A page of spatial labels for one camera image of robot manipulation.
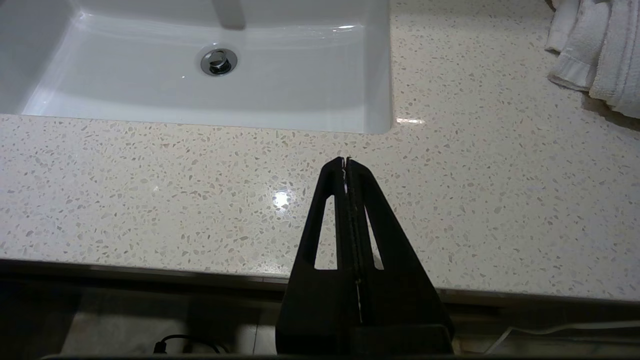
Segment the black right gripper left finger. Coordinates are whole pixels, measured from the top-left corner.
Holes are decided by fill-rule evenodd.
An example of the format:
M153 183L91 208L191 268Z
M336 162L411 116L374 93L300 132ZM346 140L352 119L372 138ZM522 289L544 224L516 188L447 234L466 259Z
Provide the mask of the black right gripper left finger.
M328 198L334 197L336 269L315 267L323 216ZM350 314L352 251L345 210L345 159L327 162L318 176L294 265L276 322L279 354L340 354L341 336Z

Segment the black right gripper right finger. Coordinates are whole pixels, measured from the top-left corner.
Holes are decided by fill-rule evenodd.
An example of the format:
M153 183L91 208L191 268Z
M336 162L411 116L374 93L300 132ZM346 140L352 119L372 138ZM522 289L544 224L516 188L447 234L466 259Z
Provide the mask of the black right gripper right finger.
M347 160L359 354L452 354L453 322L373 173Z

